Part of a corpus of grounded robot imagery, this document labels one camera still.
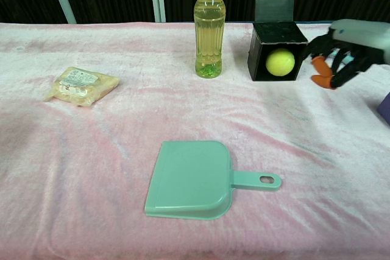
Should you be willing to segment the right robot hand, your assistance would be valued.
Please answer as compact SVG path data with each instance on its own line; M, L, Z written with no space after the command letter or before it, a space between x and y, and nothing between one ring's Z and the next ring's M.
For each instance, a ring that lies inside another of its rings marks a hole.
M311 40L302 59L311 58L318 86L335 90L372 65L389 65L389 23L339 19Z

